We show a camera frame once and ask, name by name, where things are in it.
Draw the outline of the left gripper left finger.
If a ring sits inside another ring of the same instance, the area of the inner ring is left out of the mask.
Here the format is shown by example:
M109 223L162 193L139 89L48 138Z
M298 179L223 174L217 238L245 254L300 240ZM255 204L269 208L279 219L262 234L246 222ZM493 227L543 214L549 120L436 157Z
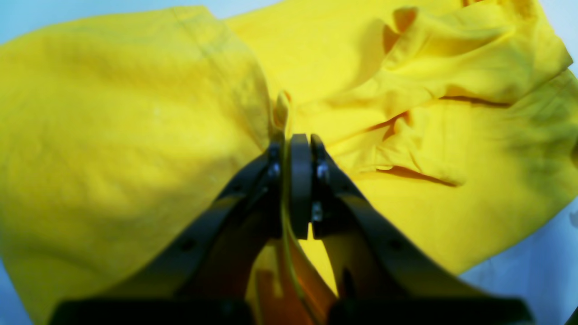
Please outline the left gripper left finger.
M153 261L128 279L56 308L52 325L253 325L244 300L255 259L281 235L284 136L242 168Z

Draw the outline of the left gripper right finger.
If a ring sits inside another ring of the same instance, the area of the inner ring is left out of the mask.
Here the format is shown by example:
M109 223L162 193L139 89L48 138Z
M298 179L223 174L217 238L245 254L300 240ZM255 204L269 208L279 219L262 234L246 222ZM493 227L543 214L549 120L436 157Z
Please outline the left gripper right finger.
M384 218L330 157L319 136L289 140L289 224L322 241L338 299L328 325L532 325L518 298L465 284Z

